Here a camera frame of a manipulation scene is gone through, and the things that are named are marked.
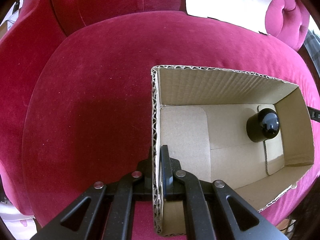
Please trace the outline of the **brown paper sheet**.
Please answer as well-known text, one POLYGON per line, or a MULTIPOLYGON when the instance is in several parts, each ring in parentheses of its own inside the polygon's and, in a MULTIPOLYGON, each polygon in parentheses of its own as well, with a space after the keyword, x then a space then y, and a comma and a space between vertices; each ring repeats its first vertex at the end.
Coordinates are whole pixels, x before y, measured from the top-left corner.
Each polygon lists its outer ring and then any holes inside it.
POLYGON ((188 15, 212 18, 266 34, 265 16, 272 0, 185 0, 188 15))

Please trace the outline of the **cardboard box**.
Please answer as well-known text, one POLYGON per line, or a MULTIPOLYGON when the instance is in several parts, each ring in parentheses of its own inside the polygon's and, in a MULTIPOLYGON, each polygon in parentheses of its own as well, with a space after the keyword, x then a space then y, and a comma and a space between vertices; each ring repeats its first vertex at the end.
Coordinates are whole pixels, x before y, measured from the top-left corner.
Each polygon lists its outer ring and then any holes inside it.
POLYGON ((314 163, 310 116, 297 84, 240 70, 155 66, 152 76, 152 183, 155 231, 185 233, 181 202, 163 195, 160 150, 200 180, 226 182, 256 210, 281 198, 314 163), (253 142, 247 120, 274 110, 278 135, 253 142))

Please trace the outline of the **red velvet sofa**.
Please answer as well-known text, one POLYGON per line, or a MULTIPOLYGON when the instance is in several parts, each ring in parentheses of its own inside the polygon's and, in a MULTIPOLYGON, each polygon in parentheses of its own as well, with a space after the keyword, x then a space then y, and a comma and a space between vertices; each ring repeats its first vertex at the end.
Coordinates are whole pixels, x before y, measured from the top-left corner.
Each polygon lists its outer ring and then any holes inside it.
POLYGON ((153 66, 245 70, 300 85, 319 107, 319 79, 298 53, 301 0, 272 0, 266 33, 199 18, 185 0, 24 0, 1 39, 1 179, 41 231, 97 181, 148 156, 153 66))

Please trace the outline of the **grey plaid blanket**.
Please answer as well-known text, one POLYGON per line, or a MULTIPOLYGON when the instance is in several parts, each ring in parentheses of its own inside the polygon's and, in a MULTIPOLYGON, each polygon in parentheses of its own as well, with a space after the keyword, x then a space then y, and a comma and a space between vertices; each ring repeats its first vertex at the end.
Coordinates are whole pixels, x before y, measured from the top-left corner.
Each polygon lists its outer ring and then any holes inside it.
POLYGON ((312 62, 317 70, 317 74, 320 74, 320 38, 314 31, 308 30, 304 46, 312 59, 312 62))

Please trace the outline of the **black round jar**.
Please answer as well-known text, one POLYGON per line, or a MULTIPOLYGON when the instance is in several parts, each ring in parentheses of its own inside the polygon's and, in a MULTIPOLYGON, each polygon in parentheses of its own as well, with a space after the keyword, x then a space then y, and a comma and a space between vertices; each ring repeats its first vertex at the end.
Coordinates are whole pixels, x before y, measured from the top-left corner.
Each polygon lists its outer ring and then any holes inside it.
POLYGON ((264 108, 251 116, 246 122, 246 132, 253 142, 263 142, 275 138, 280 131, 280 122, 277 113, 264 108))

